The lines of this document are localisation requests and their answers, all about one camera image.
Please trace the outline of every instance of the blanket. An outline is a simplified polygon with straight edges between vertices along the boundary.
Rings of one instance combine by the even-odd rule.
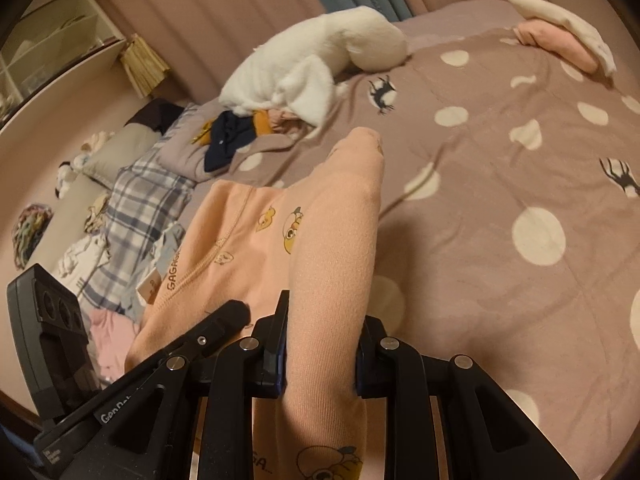
[[[82,290],[81,306],[85,303],[122,314],[123,295],[140,261],[189,201],[194,182],[160,166],[158,152],[195,111],[195,107],[185,110],[145,155],[118,173],[104,213],[111,259]]]
[[[639,94],[494,30],[353,77],[325,127],[256,139],[228,177],[289,187],[353,127],[378,131],[370,313],[422,354],[471,356],[591,480],[640,418]],[[366,480],[383,413],[369,403]]]

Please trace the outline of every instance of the plaid fabric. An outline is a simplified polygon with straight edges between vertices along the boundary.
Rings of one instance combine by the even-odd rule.
[[[151,150],[118,173],[104,222],[111,258],[89,279],[81,304],[124,313],[120,301],[136,267],[191,198],[195,183],[160,166],[158,151],[197,109],[189,106]]]

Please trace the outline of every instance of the black device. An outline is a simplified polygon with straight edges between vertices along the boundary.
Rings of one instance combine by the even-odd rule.
[[[228,301],[103,391],[85,380],[87,339],[74,322],[78,302],[64,286],[35,266],[10,284],[8,298],[20,364],[46,418],[34,446],[52,478],[187,479],[202,397],[198,479],[254,477],[252,398],[276,399],[286,387],[289,291],[251,337],[229,344],[250,313]],[[53,315],[49,300],[58,305]],[[438,398],[450,480],[577,480],[470,357],[420,355],[367,316],[353,358],[357,393],[387,399],[385,480],[439,478],[430,396]]]

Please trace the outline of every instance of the cartoon eye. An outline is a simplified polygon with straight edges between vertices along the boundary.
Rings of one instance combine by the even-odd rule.
[[[328,469],[321,469],[316,471],[314,475],[311,477],[313,480],[332,480],[334,474]]]

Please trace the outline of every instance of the wall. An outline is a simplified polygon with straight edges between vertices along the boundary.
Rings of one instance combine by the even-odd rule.
[[[11,242],[15,218],[32,202],[54,206],[60,162],[76,155],[92,133],[120,128],[143,104],[117,63],[71,94],[0,161],[0,390],[30,410],[35,408],[15,351],[5,293],[19,274]]]

